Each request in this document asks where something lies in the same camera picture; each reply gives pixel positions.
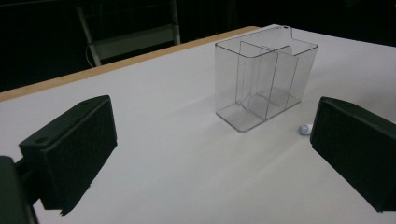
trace clear plastic container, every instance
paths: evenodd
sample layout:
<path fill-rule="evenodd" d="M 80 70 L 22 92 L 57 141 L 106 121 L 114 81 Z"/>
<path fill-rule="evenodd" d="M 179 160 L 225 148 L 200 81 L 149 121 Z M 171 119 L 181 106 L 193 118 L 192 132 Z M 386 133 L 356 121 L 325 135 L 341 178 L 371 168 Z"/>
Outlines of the clear plastic container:
<path fill-rule="evenodd" d="M 301 102 L 318 45 L 277 26 L 216 44 L 216 113 L 244 133 Z"/>

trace black foam pad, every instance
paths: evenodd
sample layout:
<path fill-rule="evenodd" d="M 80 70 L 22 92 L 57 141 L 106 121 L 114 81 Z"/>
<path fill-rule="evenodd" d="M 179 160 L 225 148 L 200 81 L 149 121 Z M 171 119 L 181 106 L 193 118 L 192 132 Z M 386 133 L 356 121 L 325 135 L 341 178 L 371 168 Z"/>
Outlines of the black foam pad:
<path fill-rule="evenodd" d="M 311 143 L 377 212 L 395 211 L 395 124 L 349 102 L 322 97 Z"/>
<path fill-rule="evenodd" d="M 81 199 L 117 145 L 109 96 L 81 102 L 20 143 L 39 172 L 45 209 L 65 215 Z"/>

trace white table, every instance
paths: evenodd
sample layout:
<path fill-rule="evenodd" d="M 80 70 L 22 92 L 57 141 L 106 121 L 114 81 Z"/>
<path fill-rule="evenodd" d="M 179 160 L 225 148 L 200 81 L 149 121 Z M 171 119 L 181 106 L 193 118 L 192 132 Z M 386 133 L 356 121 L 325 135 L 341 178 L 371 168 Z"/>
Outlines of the white table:
<path fill-rule="evenodd" d="M 88 98 L 112 99 L 119 145 L 67 216 L 40 223 L 395 223 L 300 136 L 329 96 L 396 120 L 396 48 L 293 30 L 319 45 L 303 101 L 249 133 L 215 115 L 214 42 L 0 103 L 0 154 Z"/>

